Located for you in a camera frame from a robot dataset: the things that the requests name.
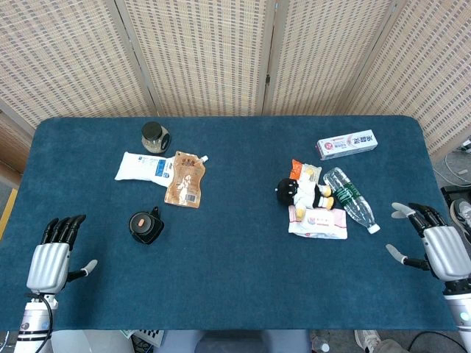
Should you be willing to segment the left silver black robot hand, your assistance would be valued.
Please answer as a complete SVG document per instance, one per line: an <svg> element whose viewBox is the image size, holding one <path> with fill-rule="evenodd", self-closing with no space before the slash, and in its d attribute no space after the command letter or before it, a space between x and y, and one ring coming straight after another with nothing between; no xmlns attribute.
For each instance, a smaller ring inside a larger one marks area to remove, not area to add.
<svg viewBox="0 0 471 353"><path fill-rule="evenodd" d="M85 215L52 219L43 231L29 268L26 287L34 294L55 295L68 282L88 276L97 266L93 259L76 271L69 271L70 257Z"/></svg>

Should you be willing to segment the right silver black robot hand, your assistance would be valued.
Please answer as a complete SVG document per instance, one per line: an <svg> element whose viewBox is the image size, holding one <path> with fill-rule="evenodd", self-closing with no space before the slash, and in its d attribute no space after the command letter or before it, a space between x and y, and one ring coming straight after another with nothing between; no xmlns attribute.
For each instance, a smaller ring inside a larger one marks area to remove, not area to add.
<svg viewBox="0 0 471 353"><path fill-rule="evenodd" d="M392 203L392 218L407 218L419 235L426 258L414 259L387 244L390 255L402 265L432 271L443 282L470 277L470 256L457 230L447 225L441 214L432 207L417 204Z"/></svg>

